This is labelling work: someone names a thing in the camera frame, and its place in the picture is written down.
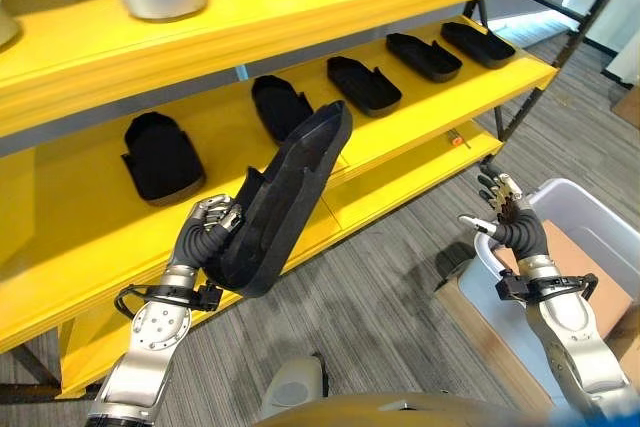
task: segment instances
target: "wall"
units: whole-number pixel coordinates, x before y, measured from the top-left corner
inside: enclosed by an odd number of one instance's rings
[[[564,0],[563,5],[585,14],[594,0]],[[640,30],[640,0],[611,0],[587,37],[620,52]]]

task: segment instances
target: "robot finger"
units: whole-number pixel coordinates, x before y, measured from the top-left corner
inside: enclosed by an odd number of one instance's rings
[[[489,190],[491,190],[492,187],[497,187],[496,183],[486,175],[480,174],[478,175],[477,178],[478,178],[478,182],[480,182],[484,187],[486,187]]]

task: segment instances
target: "robotic hand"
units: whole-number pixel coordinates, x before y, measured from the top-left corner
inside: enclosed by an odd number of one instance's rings
[[[502,300],[526,303],[529,326],[538,336],[551,371],[569,403],[587,419],[637,412],[640,398],[603,342],[587,300],[597,284],[592,274],[563,277],[549,257],[542,223],[513,179],[485,159],[480,191],[498,223],[461,215],[459,220],[513,250],[520,275],[506,269],[496,285]]]

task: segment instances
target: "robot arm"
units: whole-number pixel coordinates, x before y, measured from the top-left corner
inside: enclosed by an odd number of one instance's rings
[[[289,134],[263,172],[249,168],[235,198],[218,195],[195,204],[159,285],[129,286],[116,298],[116,308],[132,319],[129,349],[102,384],[87,426],[154,424],[191,310],[215,310],[223,288],[245,297],[271,288],[351,126],[344,102],[325,105]],[[194,291],[200,269],[208,280]],[[146,301],[135,316],[124,302],[129,294]]]
[[[152,426],[162,403],[171,361],[191,326],[191,308],[214,310],[221,290],[205,285],[194,292],[198,270],[217,253],[240,222],[240,207],[227,195],[195,204],[158,286],[133,317],[128,351],[102,384],[87,426]],[[130,315],[121,296],[118,309]]]
[[[551,371],[569,403],[586,418],[614,419],[637,412],[640,398],[596,328],[587,299],[597,278],[563,277],[549,257],[547,239],[522,190],[485,161],[478,177],[491,194],[480,195],[498,213],[498,224],[471,216],[460,220],[511,248],[520,275],[501,273],[502,300],[526,303],[529,326],[538,336]]]

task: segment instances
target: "white plastic bin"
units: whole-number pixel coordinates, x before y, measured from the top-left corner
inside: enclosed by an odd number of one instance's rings
[[[633,299],[640,301],[640,234],[579,185],[552,179],[529,196],[541,220],[549,219],[602,267]],[[495,290],[503,265],[492,253],[496,242],[475,237],[476,257],[460,277],[462,293],[502,337],[556,405],[566,404],[544,350],[533,334],[524,306],[501,301]]]

